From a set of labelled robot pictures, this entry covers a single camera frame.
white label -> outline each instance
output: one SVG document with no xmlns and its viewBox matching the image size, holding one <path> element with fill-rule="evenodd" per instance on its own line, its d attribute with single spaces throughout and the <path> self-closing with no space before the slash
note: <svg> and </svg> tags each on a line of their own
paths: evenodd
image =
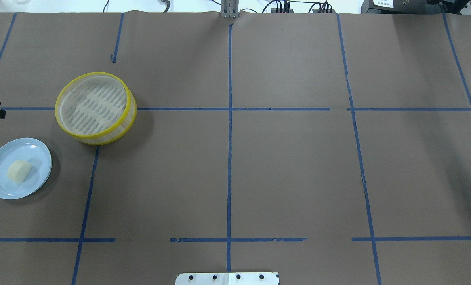
<svg viewBox="0 0 471 285">
<path fill-rule="evenodd" d="M 376 6 L 393 8 L 393 0 L 373 0 L 373 4 Z"/>
</svg>

